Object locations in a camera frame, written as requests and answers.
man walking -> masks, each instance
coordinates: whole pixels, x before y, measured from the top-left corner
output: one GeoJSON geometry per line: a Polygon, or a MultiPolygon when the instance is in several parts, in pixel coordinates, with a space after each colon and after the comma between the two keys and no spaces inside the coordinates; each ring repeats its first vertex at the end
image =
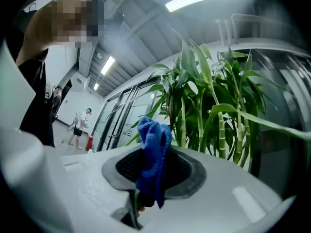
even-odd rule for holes
{"type": "Polygon", "coordinates": [[[75,126],[74,126],[74,130],[73,130],[73,134],[70,137],[69,142],[67,143],[68,145],[73,146],[74,144],[72,143],[72,140],[73,140],[74,136],[77,136],[76,148],[79,150],[82,149],[82,147],[79,146],[79,139],[80,139],[80,136],[82,135],[83,127],[88,128],[88,125],[86,124],[86,115],[90,114],[91,112],[92,112],[92,109],[87,108],[84,112],[82,112],[80,115],[78,115],[77,119],[75,119],[75,121],[74,121],[75,126]]]}

person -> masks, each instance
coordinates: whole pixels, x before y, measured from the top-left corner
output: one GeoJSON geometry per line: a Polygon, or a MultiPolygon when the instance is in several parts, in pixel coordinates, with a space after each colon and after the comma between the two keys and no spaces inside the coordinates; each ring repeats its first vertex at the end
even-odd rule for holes
{"type": "Polygon", "coordinates": [[[58,85],[53,92],[54,98],[52,101],[52,109],[51,109],[52,123],[57,119],[56,114],[62,102],[62,91],[63,91],[63,88],[60,85],[58,85]]]}
{"type": "Polygon", "coordinates": [[[79,146],[79,140],[80,136],[82,135],[82,129],[83,128],[88,128],[87,123],[86,123],[86,115],[90,114],[92,112],[91,108],[87,108],[85,111],[83,111],[80,115],[78,115],[77,121],[75,122],[74,129],[73,129],[73,134],[71,135],[69,142],[67,143],[68,145],[74,145],[72,143],[72,140],[74,136],[76,137],[76,148],[81,150],[82,147],[79,146]]]}
{"type": "Polygon", "coordinates": [[[43,145],[54,145],[53,91],[46,78],[48,48],[68,42],[91,42],[101,36],[105,0],[53,0],[32,13],[24,32],[12,28],[8,48],[20,72],[35,91],[20,129],[35,135],[43,145]]]}

blue towel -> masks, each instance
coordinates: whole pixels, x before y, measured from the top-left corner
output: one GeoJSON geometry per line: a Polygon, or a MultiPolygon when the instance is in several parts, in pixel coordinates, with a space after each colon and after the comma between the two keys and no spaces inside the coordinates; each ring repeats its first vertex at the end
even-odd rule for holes
{"type": "Polygon", "coordinates": [[[136,187],[142,193],[149,195],[158,203],[159,208],[164,203],[164,191],[161,183],[165,180],[165,153],[172,141],[170,128],[144,116],[138,123],[138,132],[142,139],[144,161],[136,187]]]}

red fire extinguisher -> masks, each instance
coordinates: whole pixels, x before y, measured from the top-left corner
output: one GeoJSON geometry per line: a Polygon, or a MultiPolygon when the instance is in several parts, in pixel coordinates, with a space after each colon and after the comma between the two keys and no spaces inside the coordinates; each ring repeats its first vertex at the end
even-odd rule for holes
{"type": "Polygon", "coordinates": [[[89,149],[92,147],[93,138],[94,137],[92,135],[88,138],[88,141],[86,144],[86,151],[89,151],[89,149]]]}

microfiber cloth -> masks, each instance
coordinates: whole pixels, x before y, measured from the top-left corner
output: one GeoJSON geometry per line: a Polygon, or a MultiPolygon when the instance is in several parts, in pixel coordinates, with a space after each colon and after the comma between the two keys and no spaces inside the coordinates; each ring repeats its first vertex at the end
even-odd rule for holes
{"type": "Polygon", "coordinates": [[[172,132],[165,124],[159,124],[144,116],[138,123],[138,132],[142,139],[143,164],[136,188],[155,198],[159,208],[164,203],[164,191],[161,183],[165,180],[165,154],[172,142],[172,132]]]}

